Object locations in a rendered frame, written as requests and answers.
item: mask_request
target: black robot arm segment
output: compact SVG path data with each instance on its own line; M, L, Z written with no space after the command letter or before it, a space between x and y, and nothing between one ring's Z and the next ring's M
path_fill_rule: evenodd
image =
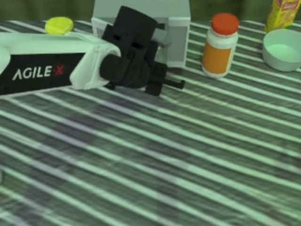
M122 6L113 25L107 25L102 39L116 45L121 57L108 55L100 66L100 76L110 81L106 87L123 86L159 96L163 84L178 89L180 83L167 80L167 66L155 62L158 43L152 36L158 26L153 18L132 8Z

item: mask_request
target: gray box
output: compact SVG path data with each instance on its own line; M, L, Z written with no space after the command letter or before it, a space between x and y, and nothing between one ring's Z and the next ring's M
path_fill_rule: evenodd
M189 0L95 0L91 20L95 36L102 37L106 25L114 23L121 6L138 10L164 24L170 43L161 45L156 61L168 67L185 66L191 20Z

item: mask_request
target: striped tablecloth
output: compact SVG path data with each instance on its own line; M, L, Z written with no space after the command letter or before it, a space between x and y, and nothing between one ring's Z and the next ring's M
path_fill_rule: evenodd
M267 67L263 24L242 22L230 74L205 78L208 25L191 24L187 65L169 72L183 91L0 100L0 226L301 225L301 70Z

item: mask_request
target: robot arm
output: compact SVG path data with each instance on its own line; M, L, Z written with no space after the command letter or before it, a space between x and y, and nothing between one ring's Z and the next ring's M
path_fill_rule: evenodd
M146 87L155 96L163 84L182 89L184 81L165 79L167 66L154 61L158 41L166 40L163 32L154 35L157 25L147 15L122 6L102 39L74 32L0 33L0 96L67 86Z

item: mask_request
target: agile-x logo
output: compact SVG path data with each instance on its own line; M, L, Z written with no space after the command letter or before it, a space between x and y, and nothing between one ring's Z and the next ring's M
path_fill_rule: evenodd
M51 65L45 67L27 67L24 70L18 69L13 77L13 81L22 79L35 79L49 77L53 75L62 75L64 65L57 65L55 68Z

